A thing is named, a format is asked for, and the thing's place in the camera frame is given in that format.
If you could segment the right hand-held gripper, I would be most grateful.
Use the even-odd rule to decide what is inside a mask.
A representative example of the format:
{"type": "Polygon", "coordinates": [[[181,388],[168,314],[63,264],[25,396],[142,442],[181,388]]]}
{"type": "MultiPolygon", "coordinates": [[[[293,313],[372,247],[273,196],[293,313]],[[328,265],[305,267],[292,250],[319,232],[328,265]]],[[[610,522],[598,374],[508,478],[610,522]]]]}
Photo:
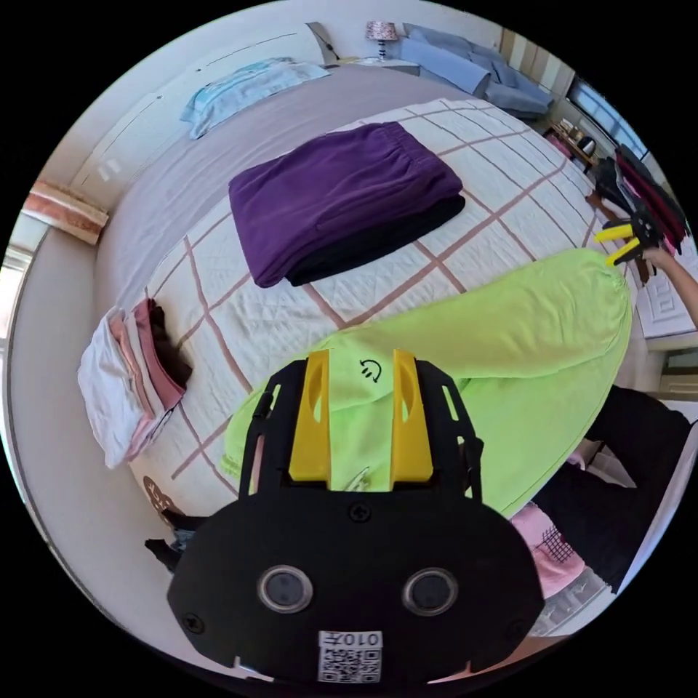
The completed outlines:
{"type": "Polygon", "coordinates": [[[613,225],[594,234],[596,242],[624,241],[625,245],[606,258],[606,265],[617,267],[641,257],[641,250],[662,249],[665,252],[665,236],[651,210],[638,204],[627,218],[629,225],[613,225]]]}

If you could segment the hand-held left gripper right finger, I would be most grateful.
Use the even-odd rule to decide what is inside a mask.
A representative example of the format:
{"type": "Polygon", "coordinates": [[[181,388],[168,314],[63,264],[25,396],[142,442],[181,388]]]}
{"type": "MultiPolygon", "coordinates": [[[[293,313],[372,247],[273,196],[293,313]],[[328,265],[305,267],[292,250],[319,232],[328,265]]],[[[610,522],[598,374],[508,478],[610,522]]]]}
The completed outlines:
{"type": "Polygon", "coordinates": [[[426,484],[433,475],[425,407],[415,357],[393,352],[391,484],[426,484]]]}

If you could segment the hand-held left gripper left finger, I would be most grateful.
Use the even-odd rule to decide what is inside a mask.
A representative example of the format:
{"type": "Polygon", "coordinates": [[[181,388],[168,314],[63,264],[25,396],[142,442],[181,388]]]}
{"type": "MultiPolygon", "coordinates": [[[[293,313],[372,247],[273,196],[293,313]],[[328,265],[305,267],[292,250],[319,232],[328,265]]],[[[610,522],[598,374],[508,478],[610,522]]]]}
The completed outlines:
{"type": "Polygon", "coordinates": [[[289,462],[295,483],[331,482],[329,427],[329,351],[314,351],[305,362],[299,409],[289,462]]]}

